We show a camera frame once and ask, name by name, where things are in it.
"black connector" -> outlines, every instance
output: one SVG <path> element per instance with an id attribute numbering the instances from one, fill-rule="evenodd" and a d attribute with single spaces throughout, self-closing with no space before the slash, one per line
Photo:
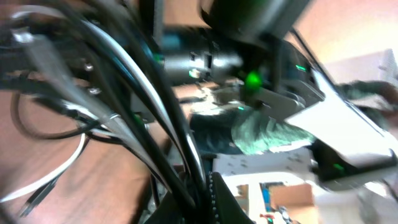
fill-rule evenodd
<path id="1" fill-rule="evenodd" d="M 41 186 L 41 188 L 37 189 L 32 196 L 29 197 L 29 199 L 26 201 L 25 205 L 23 206 L 19 216 L 26 217 L 28 214 L 40 204 L 43 199 L 51 192 L 51 190 L 55 187 L 55 184 L 57 183 L 58 178 L 61 176 L 58 175 L 56 178 L 51 180 L 51 182 L 47 183 L 46 185 Z"/>

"wooden surface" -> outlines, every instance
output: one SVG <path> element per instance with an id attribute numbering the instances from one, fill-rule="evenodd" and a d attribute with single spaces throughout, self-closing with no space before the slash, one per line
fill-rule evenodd
<path id="1" fill-rule="evenodd" d="M 33 141 L 12 125 L 9 93 L 0 93 L 0 195 L 48 174 L 67 160 L 80 138 Z M 66 131 L 74 124 L 26 103 L 32 124 L 42 131 Z M 29 195 L 6 202 L 16 223 L 129 223 L 148 177 L 145 165 L 119 146 L 91 141 L 61 176 L 50 195 L 27 218 L 18 218 Z"/>

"green led light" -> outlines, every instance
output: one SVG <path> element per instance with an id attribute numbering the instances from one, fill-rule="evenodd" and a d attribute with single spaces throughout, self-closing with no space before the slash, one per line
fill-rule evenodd
<path id="1" fill-rule="evenodd" d="M 333 164 L 333 167 L 336 168 L 336 169 L 338 169 L 338 170 L 340 170 L 340 171 L 344 171 L 344 167 L 342 167 L 342 166 L 339 165 L 339 164 Z"/>
<path id="2" fill-rule="evenodd" d="M 244 81 L 249 90 L 258 90 L 262 86 L 260 74 L 258 72 L 250 72 Z"/>
<path id="3" fill-rule="evenodd" d="M 134 118 L 136 119 L 136 121 L 137 121 L 139 124 L 145 125 L 144 122 L 143 122 L 143 120 L 142 120 L 142 118 L 141 118 L 141 116 L 140 116 L 139 114 L 135 114 L 135 115 L 134 115 Z"/>
<path id="4" fill-rule="evenodd" d="M 296 65 L 296 68 L 301 70 L 301 71 L 303 71 L 303 72 L 307 71 L 306 68 L 304 68 L 303 66 L 300 66 L 300 65 Z"/>
<path id="5" fill-rule="evenodd" d="M 192 78 L 194 78 L 194 76 L 193 76 L 193 71 L 192 71 L 192 70 L 189 71 L 189 76 L 191 76 Z"/>
<path id="6" fill-rule="evenodd" d="M 154 54 L 154 59 L 155 59 L 155 61 L 157 61 L 157 62 L 161 62 L 162 61 L 162 55 L 160 55 L 160 54 Z"/>

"cardboard box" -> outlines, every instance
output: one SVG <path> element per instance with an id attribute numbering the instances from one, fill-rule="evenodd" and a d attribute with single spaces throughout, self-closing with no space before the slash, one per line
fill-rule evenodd
<path id="1" fill-rule="evenodd" d="M 286 207 L 292 220 L 301 224 L 318 224 L 318 209 L 309 184 L 277 186 L 270 188 L 271 206 Z"/>

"screw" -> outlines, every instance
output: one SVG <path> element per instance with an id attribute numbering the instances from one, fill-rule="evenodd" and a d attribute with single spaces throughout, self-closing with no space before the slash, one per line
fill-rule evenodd
<path id="1" fill-rule="evenodd" d="M 90 63 L 85 64 L 85 70 L 87 72 L 91 72 L 93 69 L 94 69 L 94 66 L 92 64 L 90 64 Z"/>
<path id="2" fill-rule="evenodd" d="M 101 93 L 101 90 L 99 88 L 89 88 L 88 91 L 90 92 L 90 94 L 92 95 L 98 95 Z"/>

